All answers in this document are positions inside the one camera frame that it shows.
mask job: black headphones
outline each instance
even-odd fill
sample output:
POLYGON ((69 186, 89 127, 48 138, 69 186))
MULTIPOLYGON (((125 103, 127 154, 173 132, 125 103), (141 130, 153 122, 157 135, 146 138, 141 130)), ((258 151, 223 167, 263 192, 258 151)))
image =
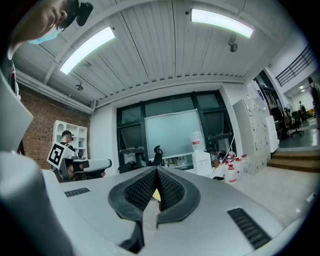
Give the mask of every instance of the black headphones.
POLYGON ((67 0, 65 7, 67 18, 59 24, 58 31, 63 32, 75 19, 76 23, 82 27, 87 22, 93 9, 94 6, 89 2, 82 2, 79 6, 79 0, 67 0))

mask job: fluorescent ceiling light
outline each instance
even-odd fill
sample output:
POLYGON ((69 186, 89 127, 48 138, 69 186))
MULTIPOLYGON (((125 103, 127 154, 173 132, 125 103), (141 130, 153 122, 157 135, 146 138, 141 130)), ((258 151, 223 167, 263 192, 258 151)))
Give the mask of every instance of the fluorescent ceiling light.
POLYGON ((67 75, 88 54, 113 38, 115 38, 115 35, 111 28, 109 26, 104 28, 88 39, 78 49, 76 49, 75 52, 62 65, 60 71, 67 75))
POLYGON ((192 9, 191 21, 223 27, 228 30, 232 30, 239 34, 242 34, 247 38, 250 38, 252 32, 254 31, 251 27, 248 27, 247 25, 233 18, 206 10, 192 9))

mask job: ceiling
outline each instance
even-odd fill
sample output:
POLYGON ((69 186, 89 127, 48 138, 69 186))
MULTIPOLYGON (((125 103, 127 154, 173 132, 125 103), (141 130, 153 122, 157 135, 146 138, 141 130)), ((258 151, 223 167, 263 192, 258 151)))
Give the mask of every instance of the ceiling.
POLYGON ((75 22, 58 37, 39 45, 25 43, 14 55, 15 67, 87 106, 98 105, 159 85, 186 81, 252 79, 272 60, 294 25, 269 0, 89 0, 94 6, 86 25, 75 22), (191 8, 220 13, 253 28, 250 38, 230 30, 193 23, 191 8), (105 27, 115 38, 105 43, 68 75, 65 60, 105 27), (83 91, 75 89, 82 83, 83 91))
MULTIPOLYGON (((310 76, 313 82, 315 82, 316 84, 320 84, 320 70, 317 69, 316 71, 314 71, 310 76)), ((298 83, 296 86, 292 87, 290 90, 286 91, 284 93, 284 95, 288 96, 288 97, 293 97, 295 95, 298 95, 300 93, 302 93, 301 90, 305 89, 305 90, 309 90, 309 82, 308 82, 308 77, 306 77, 304 80, 302 80, 300 83, 298 83)))

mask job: white locker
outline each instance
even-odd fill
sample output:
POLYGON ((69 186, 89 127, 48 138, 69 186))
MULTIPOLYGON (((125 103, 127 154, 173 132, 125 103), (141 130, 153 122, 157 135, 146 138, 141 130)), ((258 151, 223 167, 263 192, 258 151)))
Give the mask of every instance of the white locker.
POLYGON ((270 160, 270 143, 265 113, 254 99, 241 99, 233 105, 239 126, 242 151, 250 159, 249 173, 254 175, 270 160))

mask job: white wall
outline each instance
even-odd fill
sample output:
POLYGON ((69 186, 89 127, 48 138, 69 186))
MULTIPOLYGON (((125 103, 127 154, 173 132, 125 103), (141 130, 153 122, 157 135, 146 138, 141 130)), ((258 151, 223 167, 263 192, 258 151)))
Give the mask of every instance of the white wall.
POLYGON ((308 40, 305 35, 299 28, 296 28, 285 45, 272 60, 270 72, 275 75, 275 77, 279 75, 299 56, 307 45, 308 40))
POLYGON ((301 104, 304 105, 306 111, 314 108, 314 105, 312 103, 313 99, 308 89, 293 96, 292 101, 295 110, 299 110, 299 101, 301 101, 301 104))
POLYGON ((112 167, 106 176, 117 173, 119 162, 117 151, 117 109, 110 105, 96 109, 90 118, 90 157, 91 159, 111 159, 112 167))
POLYGON ((280 86, 279 82, 276 80, 276 77, 301 54, 301 52, 307 47, 308 43, 309 42, 302 31, 299 30, 299 28, 296 28, 283 48, 272 60, 271 67, 265 68, 268 72, 267 75, 272 77, 269 79, 273 81, 274 89, 277 91, 280 102, 284 107, 289 103, 284 93, 302 82, 319 68, 318 61, 314 59, 310 65, 305 67, 300 73, 290 81, 286 82, 283 86, 280 86))
MULTIPOLYGON (((117 145, 117 108, 128 106, 140 101, 201 91, 220 91, 226 105, 232 129, 237 130, 237 119, 232 105, 248 95, 247 85, 240 83, 208 82, 185 84, 152 90, 130 96, 95 110, 90 122, 90 155, 92 159, 108 158, 112 160, 112 168, 107 175, 117 174, 119 167, 117 145)), ((235 133, 235 143, 238 155, 242 154, 242 144, 239 131, 235 133)))
POLYGON ((238 156, 242 156, 243 150, 238 122, 235 111, 232 106, 233 104, 237 103, 240 99, 247 98, 247 95, 249 95, 248 88, 251 88, 251 84, 247 86, 246 84, 224 83, 223 86, 219 89, 226 110, 228 111, 230 117, 230 122, 234 132, 236 152, 238 156))

